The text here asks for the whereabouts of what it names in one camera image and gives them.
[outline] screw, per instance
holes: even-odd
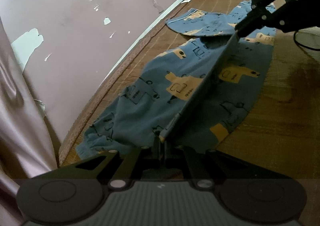
[[[125,181],[123,180],[113,180],[110,182],[110,186],[113,188],[122,188],[125,186]]]
[[[203,179],[198,181],[197,185],[201,188],[210,188],[213,185],[213,183],[211,180]]]

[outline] black cord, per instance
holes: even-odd
[[[299,32],[298,31],[295,31],[294,34],[293,34],[293,41],[296,43],[296,45],[300,46],[300,47],[303,47],[303,48],[306,48],[306,49],[310,49],[310,50],[313,50],[313,51],[320,51],[320,48],[311,48],[311,47],[308,47],[308,46],[305,46],[303,44],[301,44],[300,42],[298,42],[296,40],[296,34]]]

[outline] blue fabric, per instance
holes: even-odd
[[[186,21],[197,11],[190,9],[168,20],[176,32],[200,31],[146,64],[139,79],[86,130],[76,147],[79,157],[109,149],[127,154],[133,146],[152,146],[158,137],[204,152],[221,140],[215,125],[231,133],[259,95],[275,35],[264,27],[238,42],[230,24],[250,11],[244,3],[249,2],[228,15],[198,11]]]

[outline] pink curtain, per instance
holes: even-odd
[[[0,19],[0,225],[18,226],[24,221],[15,202],[19,179],[56,168],[47,127]]]

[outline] curtain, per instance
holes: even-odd
[[[57,168],[47,127],[0,18],[0,225],[24,221],[15,201],[22,179]]]

